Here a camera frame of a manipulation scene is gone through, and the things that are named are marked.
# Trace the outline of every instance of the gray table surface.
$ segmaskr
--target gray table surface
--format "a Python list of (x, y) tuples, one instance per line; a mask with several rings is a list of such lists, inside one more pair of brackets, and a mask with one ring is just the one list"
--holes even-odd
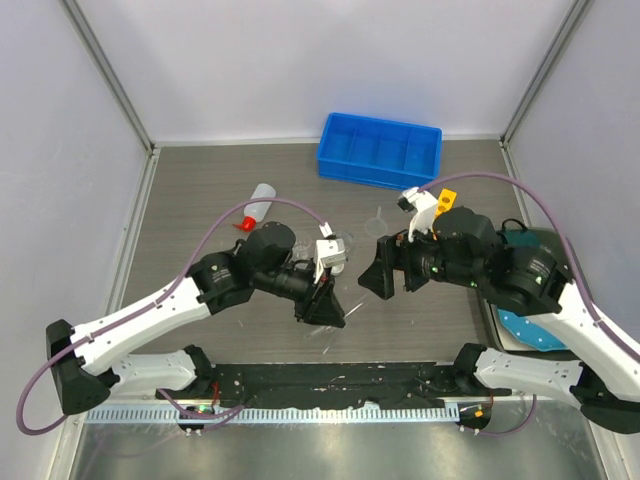
[[(436, 284), (382, 301), (357, 285), (369, 266), (375, 239), (364, 222), (382, 207), (389, 233), (406, 228), (409, 216), (397, 206), (398, 192), (319, 178), (315, 144), (163, 148), (154, 178), (125, 295), (125, 304), (168, 283), (179, 272), (205, 231), (226, 209), (250, 197), (260, 182), (321, 213), (334, 230), (355, 238), (337, 296), (347, 317), (341, 331), (298, 324), (292, 302), (256, 292), (252, 300), (215, 317), (176, 329), (140, 352), (175, 351), (194, 343), (213, 362), (451, 361), (465, 342), (486, 341), (477, 300), (460, 287)], [(444, 142), (441, 175), (485, 170), (506, 173), (497, 141)], [(473, 179), (448, 186), (466, 205), (499, 223), (519, 217), (512, 187)], [(234, 218), (240, 221), (242, 214)], [(271, 206), (267, 220), (319, 237), (316, 222), (285, 205)], [(226, 224), (206, 252), (231, 248), (246, 234)]]

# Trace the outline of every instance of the blue circular plate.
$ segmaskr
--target blue circular plate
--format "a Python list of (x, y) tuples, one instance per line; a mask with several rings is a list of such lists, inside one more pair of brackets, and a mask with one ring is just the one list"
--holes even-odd
[(564, 343), (544, 328), (529, 321), (527, 317), (519, 317), (515, 313), (499, 308), (496, 310), (498, 311), (498, 315), (500, 315), (500, 323), (502, 323), (504, 328), (506, 328), (516, 340), (541, 352), (568, 350)]

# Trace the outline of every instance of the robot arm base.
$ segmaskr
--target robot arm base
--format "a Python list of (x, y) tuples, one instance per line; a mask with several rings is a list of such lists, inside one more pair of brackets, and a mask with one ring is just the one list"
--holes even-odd
[[(71, 343), (73, 329), (65, 320), (58, 320), (47, 327), (47, 355), (51, 358)], [(172, 375), (167, 359), (179, 356), (184, 361)], [(129, 365), (117, 365), (100, 375), (92, 375), (82, 368), (82, 362), (70, 353), (51, 367), (53, 380), (65, 415), (77, 415), (91, 410), (107, 400), (112, 392), (142, 393), (153, 388), (179, 386), (189, 396), (200, 396), (211, 385), (213, 369), (201, 348), (190, 345), (184, 351), (170, 355), (130, 355)]]
[(454, 362), (456, 384), (466, 395), (508, 386), (557, 400), (593, 423), (622, 434), (640, 432), (640, 404), (619, 400), (579, 361), (555, 362), (511, 355), (467, 343)]

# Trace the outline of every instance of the red bottle cap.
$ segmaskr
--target red bottle cap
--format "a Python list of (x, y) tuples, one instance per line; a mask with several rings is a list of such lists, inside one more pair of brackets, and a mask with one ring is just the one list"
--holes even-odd
[(244, 230), (245, 232), (250, 232), (251, 230), (253, 230), (253, 227), (256, 226), (256, 221), (251, 217), (244, 217), (241, 225), (234, 223), (233, 226), (239, 228), (240, 230)]

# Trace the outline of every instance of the cable connector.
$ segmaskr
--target cable connector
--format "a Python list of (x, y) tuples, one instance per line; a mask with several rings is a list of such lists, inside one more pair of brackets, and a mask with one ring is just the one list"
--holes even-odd
[(320, 225), (320, 233), (322, 233), (323, 238), (329, 238), (333, 235), (333, 230), (331, 230), (331, 225), (328, 222)]
[(316, 240), (315, 261), (316, 272), (313, 277), (313, 283), (317, 285), (327, 268), (343, 265), (347, 261), (344, 240), (341, 238)]
[(405, 212), (413, 212), (409, 223), (409, 242), (413, 242), (416, 231), (427, 233), (438, 211), (438, 199), (429, 192), (420, 192), (418, 187), (405, 190), (398, 199), (398, 206)]

